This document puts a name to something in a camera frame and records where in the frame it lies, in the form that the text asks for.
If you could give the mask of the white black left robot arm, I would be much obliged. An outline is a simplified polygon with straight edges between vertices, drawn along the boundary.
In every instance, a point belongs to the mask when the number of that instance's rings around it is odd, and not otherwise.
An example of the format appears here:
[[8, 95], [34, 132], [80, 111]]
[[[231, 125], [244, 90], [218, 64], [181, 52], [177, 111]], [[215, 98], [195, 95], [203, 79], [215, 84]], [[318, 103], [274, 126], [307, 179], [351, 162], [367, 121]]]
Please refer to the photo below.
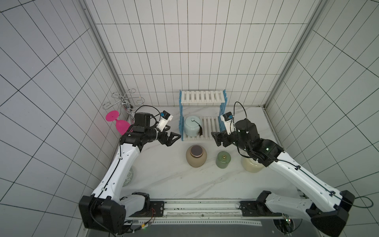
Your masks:
[[147, 143], [158, 141], [169, 147], [181, 138], [177, 133], [168, 133], [168, 122], [173, 116], [167, 111], [162, 111], [159, 116], [160, 119], [151, 124], [154, 115], [136, 113], [134, 124], [124, 122], [122, 125], [122, 136], [109, 170], [92, 194], [83, 196], [79, 202], [85, 228], [116, 236], [130, 230], [125, 226], [127, 217], [137, 214], [156, 215], [149, 194], [134, 192], [123, 198], [121, 190], [133, 163]]

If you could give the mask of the cream tea canister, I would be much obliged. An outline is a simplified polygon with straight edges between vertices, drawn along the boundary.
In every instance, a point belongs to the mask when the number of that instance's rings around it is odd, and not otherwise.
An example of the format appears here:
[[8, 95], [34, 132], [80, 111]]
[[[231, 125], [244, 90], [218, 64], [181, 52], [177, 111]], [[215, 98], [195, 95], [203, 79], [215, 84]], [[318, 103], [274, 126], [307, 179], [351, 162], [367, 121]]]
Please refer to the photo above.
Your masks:
[[265, 166], [257, 161], [255, 161], [252, 158], [241, 158], [241, 165], [242, 167], [250, 173], [257, 173], [260, 172], [262, 169], [265, 168]]

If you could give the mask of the light blue tea canister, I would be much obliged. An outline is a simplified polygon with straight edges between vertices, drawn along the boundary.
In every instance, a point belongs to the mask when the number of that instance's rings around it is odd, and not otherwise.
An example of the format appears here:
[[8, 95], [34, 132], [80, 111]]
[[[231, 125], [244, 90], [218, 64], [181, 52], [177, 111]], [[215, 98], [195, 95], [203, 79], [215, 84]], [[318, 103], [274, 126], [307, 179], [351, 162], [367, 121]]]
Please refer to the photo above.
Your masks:
[[203, 135], [202, 122], [197, 116], [188, 116], [185, 119], [184, 132], [188, 137]]

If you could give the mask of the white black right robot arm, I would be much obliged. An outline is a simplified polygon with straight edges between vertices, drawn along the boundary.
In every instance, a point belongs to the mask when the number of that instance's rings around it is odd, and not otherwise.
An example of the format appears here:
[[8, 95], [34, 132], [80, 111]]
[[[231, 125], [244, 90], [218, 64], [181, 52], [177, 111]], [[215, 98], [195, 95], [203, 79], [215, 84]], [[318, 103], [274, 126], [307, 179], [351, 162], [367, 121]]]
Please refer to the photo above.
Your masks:
[[320, 232], [338, 237], [349, 218], [355, 196], [326, 184], [297, 163], [275, 142], [262, 139], [256, 125], [248, 119], [234, 122], [231, 113], [220, 116], [225, 130], [212, 132], [217, 146], [235, 145], [244, 151], [246, 159], [253, 159], [264, 167], [276, 171], [305, 195], [305, 199], [288, 198], [271, 191], [262, 191], [257, 203], [272, 213], [287, 214], [309, 221]]

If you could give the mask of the green tea canister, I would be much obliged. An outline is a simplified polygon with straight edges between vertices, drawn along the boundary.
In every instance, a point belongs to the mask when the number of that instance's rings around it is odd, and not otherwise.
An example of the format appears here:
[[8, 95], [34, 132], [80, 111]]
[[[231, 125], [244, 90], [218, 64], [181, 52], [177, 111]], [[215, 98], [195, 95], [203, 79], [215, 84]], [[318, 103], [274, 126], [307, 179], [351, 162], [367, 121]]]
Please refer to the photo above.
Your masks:
[[221, 169], [228, 167], [231, 162], [231, 155], [226, 151], [221, 151], [218, 153], [216, 158], [216, 166]]

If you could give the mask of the brown tea canister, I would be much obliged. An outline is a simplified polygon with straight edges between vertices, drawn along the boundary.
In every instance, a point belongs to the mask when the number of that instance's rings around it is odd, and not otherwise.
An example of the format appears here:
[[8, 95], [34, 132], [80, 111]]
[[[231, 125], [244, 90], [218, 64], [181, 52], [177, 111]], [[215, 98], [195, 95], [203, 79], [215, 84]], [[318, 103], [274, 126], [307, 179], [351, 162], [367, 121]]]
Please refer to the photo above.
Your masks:
[[202, 146], [193, 145], [186, 152], [186, 160], [194, 168], [201, 167], [207, 160], [207, 152]]

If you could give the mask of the blue white wooden shelf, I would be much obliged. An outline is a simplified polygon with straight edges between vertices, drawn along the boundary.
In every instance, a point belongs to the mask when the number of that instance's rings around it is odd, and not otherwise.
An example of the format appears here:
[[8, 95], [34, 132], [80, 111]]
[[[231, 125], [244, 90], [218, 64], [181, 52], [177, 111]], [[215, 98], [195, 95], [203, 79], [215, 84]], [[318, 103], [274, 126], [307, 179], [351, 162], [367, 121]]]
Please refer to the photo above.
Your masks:
[[[228, 102], [225, 90], [191, 90], [179, 92], [179, 131], [183, 141], [209, 140], [212, 132], [225, 130], [221, 115], [225, 113]], [[186, 119], [195, 120], [202, 127], [202, 135], [191, 131]]]

